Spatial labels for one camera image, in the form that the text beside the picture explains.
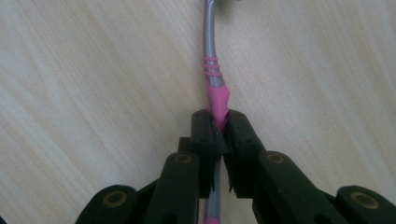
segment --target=wooden table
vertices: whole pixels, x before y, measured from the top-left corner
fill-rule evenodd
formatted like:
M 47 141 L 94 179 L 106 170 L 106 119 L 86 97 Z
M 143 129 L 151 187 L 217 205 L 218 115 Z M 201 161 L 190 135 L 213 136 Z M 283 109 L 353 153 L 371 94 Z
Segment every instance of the wooden table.
M 159 176 L 207 104 L 203 7 L 1 1 L 7 223 L 73 223 L 100 189 L 141 189 Z M 396 203 L 395 15 L 391 0 L 219 1 L 230 108 L 330 194 L 360 185 Z M 251 201 L 222 179 L 222 223 L 255 223 Z

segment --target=circular hole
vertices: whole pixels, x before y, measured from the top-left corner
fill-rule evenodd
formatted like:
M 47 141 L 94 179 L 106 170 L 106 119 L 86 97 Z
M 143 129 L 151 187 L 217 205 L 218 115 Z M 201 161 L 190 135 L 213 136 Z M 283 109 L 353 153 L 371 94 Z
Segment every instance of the circular hole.
M 127 194 L 124 191 L 115 190 L 108 193 L 102 203 L 106 207 L 118 207 L 125 203 Z
M 329 217 L 326 217 L 322 214 L 315 215 L 315 223 L 318 224 L 332 224 L 332 220 Z
M 269 154 L 267 156 L 267 160 L 274 162 L 274 163 L 282 163 L 285 159 L 282 156 L 277 155 L 277 154 Z
M 350 198 L 354 203 L 368 209 L 377 209 L 379 207 L 379 202 L 375 198 L 362 192 L 353 192 L 350 194 Z
M 167 213 L 161 217 L 161 224 L 176 224 L 177 215 L 174 213 Z
M 192 160 L 191 156 L 188 155 L 177 155 L 175 161 L 180 163 L 189 163 Z

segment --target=light wood surface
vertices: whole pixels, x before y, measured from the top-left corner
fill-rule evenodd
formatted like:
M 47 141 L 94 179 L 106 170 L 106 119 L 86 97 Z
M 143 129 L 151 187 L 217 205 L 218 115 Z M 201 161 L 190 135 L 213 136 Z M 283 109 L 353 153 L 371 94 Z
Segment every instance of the light wood surface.
M 206 106 L 203 1 L 0 2 L 0 216 L 73 223 L 156 179 Z M 268 150 L 396 203 L 396 2 L 219 1 L 217 52 Z M 222 223 L 255 223 L 227 191 Z

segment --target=wood grain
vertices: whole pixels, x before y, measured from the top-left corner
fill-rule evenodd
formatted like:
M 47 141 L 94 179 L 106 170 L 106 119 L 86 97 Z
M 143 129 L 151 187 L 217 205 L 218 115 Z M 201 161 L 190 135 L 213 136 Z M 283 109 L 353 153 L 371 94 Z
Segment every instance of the wood grain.
M 217 52 L 268 150 L 330 194 L 396 203 L 396 4 L 219 1 Z M 100 189 L 156 179 L 206 106 L 203 1 L 0 2 L 0 216 L 73 223 Z M 228 193 L 222 223 L 255 223 Z

